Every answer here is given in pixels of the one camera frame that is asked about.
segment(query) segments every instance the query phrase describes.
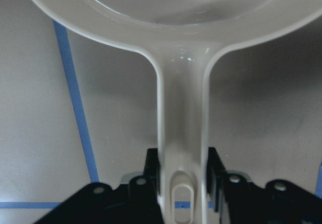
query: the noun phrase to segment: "white pan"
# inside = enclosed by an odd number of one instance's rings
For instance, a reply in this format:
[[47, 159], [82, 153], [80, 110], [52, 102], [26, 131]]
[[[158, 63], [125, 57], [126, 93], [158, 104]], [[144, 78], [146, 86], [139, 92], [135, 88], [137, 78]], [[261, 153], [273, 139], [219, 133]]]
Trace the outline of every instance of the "white pan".
[[[166, 223], [207, 223], [209, 75], [225, 53], [295, 30], [322, 0], [33, 0], [98, 42], [144, 55], [157, 74], [159, 203]], [[174, 217], [178, 188], [190, 217]]]

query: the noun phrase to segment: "screw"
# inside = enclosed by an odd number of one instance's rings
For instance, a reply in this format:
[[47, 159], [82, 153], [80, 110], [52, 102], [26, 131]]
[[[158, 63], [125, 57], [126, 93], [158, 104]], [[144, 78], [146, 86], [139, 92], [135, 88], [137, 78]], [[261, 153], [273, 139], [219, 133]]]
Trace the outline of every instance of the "screw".
[[282, 182], [276, 182], [274, 184], [274, 188], [279, 190], [279, 191], [285, 191], [286, 190], [286, 185]]
[[96, 187], [96, 188], [93, 190], [93, 193], [94, 193], [94, 194], [102, 194], [104, 191], [105, 191], [105, 189], [104, 189], [103, 187]]
[[239, 183], [240, 182], [240, 177], [238, 175], [231, 175], [229, 177], [229, 180], [232, 182], [232, 183]]
[[146, 183], [145, 178], [140, 178], [136, 180], [137, 185], [144, 185]]

